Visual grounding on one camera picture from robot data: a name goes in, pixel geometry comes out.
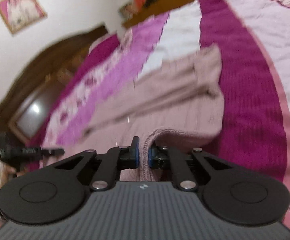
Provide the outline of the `person's left hand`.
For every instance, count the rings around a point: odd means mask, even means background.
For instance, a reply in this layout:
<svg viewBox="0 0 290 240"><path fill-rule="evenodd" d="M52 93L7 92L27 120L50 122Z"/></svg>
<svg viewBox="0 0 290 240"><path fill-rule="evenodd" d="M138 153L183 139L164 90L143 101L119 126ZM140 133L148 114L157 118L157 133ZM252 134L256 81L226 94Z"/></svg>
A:
<svg viewBox="0 0 290 240"><path fill-rule="evenodd" d="M24 172L17 172L14 167L0 163L0 189L12 178L20 177Z"/></svg>

